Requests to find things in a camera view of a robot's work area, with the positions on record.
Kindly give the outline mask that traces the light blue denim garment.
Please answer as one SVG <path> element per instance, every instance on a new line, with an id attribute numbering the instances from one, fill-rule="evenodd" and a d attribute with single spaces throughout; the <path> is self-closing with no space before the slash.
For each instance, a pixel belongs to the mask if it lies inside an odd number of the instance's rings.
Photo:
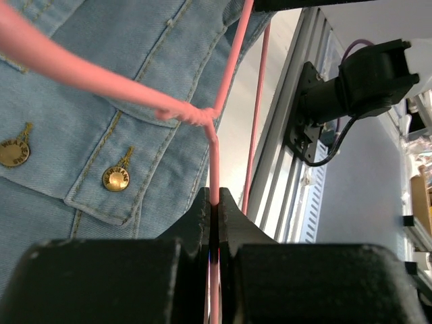
<path id="1" fill-rule="evenodd" d="M 195 107 L 211 107 L 242 1 L 11 1 L 72 53 Z M 204 130 L 50 80 L 1 55 L 1 287 L 48 239 L 153 239 L 205 185 Z"/>

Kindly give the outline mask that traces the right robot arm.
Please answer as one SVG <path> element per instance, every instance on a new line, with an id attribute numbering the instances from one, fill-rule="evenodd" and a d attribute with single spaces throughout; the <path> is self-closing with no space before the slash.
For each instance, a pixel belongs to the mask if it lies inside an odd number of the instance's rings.
<path id="1" fill-rule="evenodd" d="M 418 1 L 255 1 L 257 11 L 283 11 L 323 7 L 333 27 L 343 33 L 356 29 L 372 35 L 374 27 L 387 26 L 396 32 L 400 14 L 391 10 L 401 5 L 414 9 Z M 431 90 L 431 39 L 396 39 L 384 43 L 368 41 L 346 55 L 337 77 L 308 82 L 299 78 L 288 101 L 288 123 L 298 120 L 318 126 L 339 117 L 352 120 L 375 117 L 392 105 Z"/>

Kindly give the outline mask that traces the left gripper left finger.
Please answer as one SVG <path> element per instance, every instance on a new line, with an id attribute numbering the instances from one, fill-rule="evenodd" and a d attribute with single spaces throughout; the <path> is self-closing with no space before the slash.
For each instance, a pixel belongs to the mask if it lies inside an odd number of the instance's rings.
<path id="1" fill-rule="evenodd" d="M 50 240 L 21 257 L 2 323 L 205 323 L 209 189 L 153 240 Z"/>

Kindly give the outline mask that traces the pink wire hanger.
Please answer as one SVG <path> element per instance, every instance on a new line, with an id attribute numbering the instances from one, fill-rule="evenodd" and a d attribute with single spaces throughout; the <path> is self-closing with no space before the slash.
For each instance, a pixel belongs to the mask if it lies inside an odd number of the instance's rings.
<path id="1" fill-rule="evenodd" d="M 263 31 L 269 26 L 273 14 L 270 12 L 257 13 L 252 8 L 252 1 L 242 1 L 244 6 L 240 15 L 232 49 L 229 52 L 229 57 L 223 71 L 216 100 L 211 107 L 200 109 L 187 101 L 175 99 L 154 88 L 141 85 L 136 81 L 109 71 L 72 53 L 61 45 L 58 45 L 30 22 L 25 20 L 11 7 L 10 2 L 11 1 L 1 2 L 1 55 L 6 54 L 9 58 L 15 59 L 18 63 L 25 65 L 31 71 L 62 85 L 83 90 L 100 97 L 107 97 L 116 101 L 147 107 L 153 110 L 158 120 L 167 121 L 175 119 L 185 124 L 199 126 L 204 130 L 209 145 L 209 164 L 206 182 L 202 188 L 209 189 L 209 202 L 211 206 L 209 221 L 209 262 L 207 269 L 208 318 L 205 323 L 219 323 L 221 321 L 221 313 L 218 283 L 219 238 L 217 220 L 219 218 L 218 207 L 220 195 L 217 127 L 223 115 L 225 101 L 230 93 L 232 81 L 237 72 L 238 65 L 248 50 L 255 44 L 257 38 L 260 37 Z M 13 167 L 20 159 L 27 157 L 29 153 L 29 146 L 22 140 L 13 144 L 10 140 L 1 139 L 1 167 Z M 75 239 L 153 240 L 155 238 Z"/>

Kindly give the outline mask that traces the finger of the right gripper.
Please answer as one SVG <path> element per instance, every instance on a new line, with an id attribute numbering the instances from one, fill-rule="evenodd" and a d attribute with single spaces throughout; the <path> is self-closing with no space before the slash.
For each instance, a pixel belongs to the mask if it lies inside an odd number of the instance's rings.
<path id="1" fill-rule="evenodd" d="M 255 0 L 253 10 L 257 12 L 274 12 L 305 7 L 321 7 L 367 1 L 370 0 Z"/>

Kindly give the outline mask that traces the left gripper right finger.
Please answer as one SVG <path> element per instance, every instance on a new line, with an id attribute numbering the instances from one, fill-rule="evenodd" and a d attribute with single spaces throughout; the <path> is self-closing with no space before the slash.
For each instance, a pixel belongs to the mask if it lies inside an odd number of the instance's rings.
<path id="1" fill-rule="evenodd" d="M 219 192 L 224 323 L 426 323 L 405 266 L 376 244 L 281 244 Z"/>

